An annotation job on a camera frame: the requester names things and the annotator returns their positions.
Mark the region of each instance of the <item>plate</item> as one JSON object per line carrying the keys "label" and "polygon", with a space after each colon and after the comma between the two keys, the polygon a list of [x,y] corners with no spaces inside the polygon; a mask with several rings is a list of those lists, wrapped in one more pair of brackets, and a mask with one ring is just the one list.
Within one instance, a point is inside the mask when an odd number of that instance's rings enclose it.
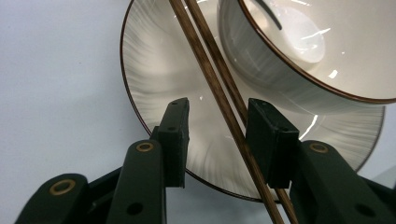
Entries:
{"label": "plate", "polygon": [[[218,41],[218,1],[198,1]],[[150,132],[167,104],[188,97],[188,172],[214,189],[249,200],[260,198],[189,43],[168,1],[135,0],[127,9],[120,42],[121,69],[137,116]],[[229,66],[245,101],[269,101],[301,132],[300,139],[326,142],[358,170],[380,134],[385,107],[330,116],[290,110],[272,91],[256,91]]]}

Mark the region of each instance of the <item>chopstick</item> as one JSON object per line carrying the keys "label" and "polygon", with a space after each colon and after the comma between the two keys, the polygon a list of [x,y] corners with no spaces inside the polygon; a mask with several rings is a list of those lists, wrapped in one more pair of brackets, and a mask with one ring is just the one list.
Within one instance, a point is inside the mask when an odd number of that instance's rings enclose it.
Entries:
{"label": "chopstick", "polygon": [[178,22],[180,23],[180,26],[190,43],[191,49],[205,75],[210,90],[217,101],[221,114],[224,117],[231,134],[233,135],[233,139],[238,146],[242,158],[247,165],[250,175],[253,178],[253,182],[255,183],[256,188],[262,197],[262,201],[265,204],[271,219],[275,223],[284,223],[279,211],[276,208],[276,204],[272,198],[271,192],[265,184],[260,168],[257,162],[254,160],[248,145],[246,144],[242,130],[235,115],[233,114],[233,110],[219,83],[216,73],[205,53],[205,49],[201,44],[198,34],[196,34],[193,28],[189,15],[181,3],[181,0],[169,0],[169,2],[175,11],[175,14],[177,15]]}
{"label": "chopstick", "polygon": [[[185,3],[189,9],[192,18],[194,19],[194,22],[203,40],[205,41],[206,47],[215,63],[215,66],[218,68],[221,79],[224,82],[228,93],[230,93],[236,111],[238,112],[240,119],[242,120],[243,124],[246,127],[248,120],[248,109],[244,103],[244,100],[242,99],[241,94],[239,93],[238,88],[236,87],[235,82],[233,81],[233,77],[230,73],[230,70],[228,69],[226,62],[222,57],[219,47],[216,44],[216,40],[213,37],[209,29],[209,26],[207,25],[205,17],[202,14],[202,11],[199,8],[196,0],[185,0]],[[290,222],[298,223],[293,206],[286,191],[284,189],[275,189],[275,192],[277,197],[281,201],[282,206],[285,209],[285,212]]]}

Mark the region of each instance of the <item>chopsticks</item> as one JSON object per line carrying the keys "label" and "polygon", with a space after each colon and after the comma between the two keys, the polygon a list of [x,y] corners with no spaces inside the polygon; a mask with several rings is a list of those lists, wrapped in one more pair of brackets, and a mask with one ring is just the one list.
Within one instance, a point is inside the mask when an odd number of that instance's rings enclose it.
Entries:
{"label": "chopsticks", "polygon": [[[205,53],[205,49],[201,44],[198,34],[195,32],[195,29],[193,28],[189,15],[187,14],[181,0],[169,0],[169,2],[173,10],[175,11],[180,26],[189,41],[191,49],[198,61],[198,64],[201,67],[201,70],[204,73],[204,76],[210,87],[210,90],[212,91],[218,103],[221,114],[223,115],[230,129],[230,132],[233,135],[233,139],[238,146],[242,158],[244,159],[244,162],[247,165],[250,175],[252,176],[253,182],[255,183],[255,186],[262,197],[262,201],[265,204],[265,207],[267,208],[267,211],[271,219],[273,220],[274,223],[284,223],[281,215],[279,214],[279,211],[277,210],[271,192],[265,183],[260,168],[257,162],[254,160],[254,157],[252,156],[250,149],[248,148],[248,145],[246,144],[244,134],[242,133],[238,121],[235,115],[233,114],[231,105],[229,104],[227,97],[217,78],[217,75],[209,61],[209,58]],[[230,71],[223,57],[221,56],[219,47],[217,46],[216,41],[210,32],[210,29],[205,21],[204,15],[202,14],[196,0],[185,0],[185,2],[186,5],[188,6],[188,9],[192,15],[192,18],[195,21],[195,24],[199,32],[201,33],[203,40],[205,41],[205,44],[207,46],[210,55],[212,56],[214,64],[219,70],[220,76],[226,86],[226,89],[228,93],[230,93],[230,96],[232,98],[236,110],[238,111],[240,119],[246,126],[248,120],[247,107],[245,106],[245,103],[233,81]],[[290,199],[286,194],[285,190],[276,189],[276,194],[278,195],[279,200],[282,202],[282,205],[285,208],[285,211],[288,215],[288,218],[290,219],[290,222],[297,223],[297,218],[294,215],[294,211],[292,209]]]}

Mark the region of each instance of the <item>saucer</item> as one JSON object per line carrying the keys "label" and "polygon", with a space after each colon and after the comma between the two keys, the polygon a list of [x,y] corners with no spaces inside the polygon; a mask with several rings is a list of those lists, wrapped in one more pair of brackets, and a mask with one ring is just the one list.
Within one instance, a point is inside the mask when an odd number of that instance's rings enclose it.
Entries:
{"label": "saucer", "polygon": [[[199,1],[213,36],[218,34],[218,0]],[[237,197],[260,198],[190,45],[168,1],[134,0],[128,7],[120,42],[121,69],[137,116],[150,133],[167,104],[190,100],[188,172],[214,189]],[[255,91],[227,61],[244,100],[269,101],[299,130],[300,140],[319,140],[335,147],[358,170],[380,134],[385,107],[337,115],[288,110],[271,91]]]}

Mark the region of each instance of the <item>wooden chopstick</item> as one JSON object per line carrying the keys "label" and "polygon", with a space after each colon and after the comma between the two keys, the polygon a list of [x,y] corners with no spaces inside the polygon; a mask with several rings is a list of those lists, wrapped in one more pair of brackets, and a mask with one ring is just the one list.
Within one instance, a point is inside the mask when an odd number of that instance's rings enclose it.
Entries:
{"label": "wooden chopstick", "polygon": [[271,192],[265,184],[264,178],[260,171],[260,168],[257,162],[254,160],[253,155],[246,144],[245,137],[242,133],[241,128],[239,127],[238,121],[233,114],[233,110],[227,100],[227,97],[219,83],[219,80],[216,76],[216,73],[205,53],[205,49],[201,44],[201,41],[196,34],[193,25],[190,21],[189,15],[187,14],[181,0],[169,0],[175,14],[177,16],[178,22],[187,37],[191,49],[200,65],[206,81],[212,91],[221,111],[222,116],[224,117],[231,134],[233,135],[233,139],[238,146],[238,149],[244,159],[245,164],[250,172],[250,175],[253,178],[253,182],[256,185],[258,192],[260,193],[262,200],[267,208],[267,211],[275,223],[284,223],[282,216],[279,214],[277,210],[274,199],[272,198]]}
{"label": "wooden chopstick", "polygon": [[[226,62],[224,61],[222,54],[219,50],[218,45],[216,44],[216,40],[212,35],[212,32],[207,25],[204,15],[202,14],[201,9],[198,6],[196,0],[185,0],[185,3],[189,9],[189,12],[192,18],[195,21],[195,24],[205,41],[206,47],[212,56],[212,59],[215,63],[215,66],[218,68],[221,79],[223,80],[228,93],[233,100],[233,104],[235,105],[236,111],[239,114],[240,119],[242,120],[245,127],[248,122],[248,108],[246,107],[242,96],[236,87],[235,82],[233,81],[233,77],[228,69]],[[295,212],[293,206],[291,204],[290,198],[288,197],[286,191],[284,189],[275,189],[276,195],[281,201],[285,212],[290,219],[291,223],[297,223],[297,217],[295,216]]]}

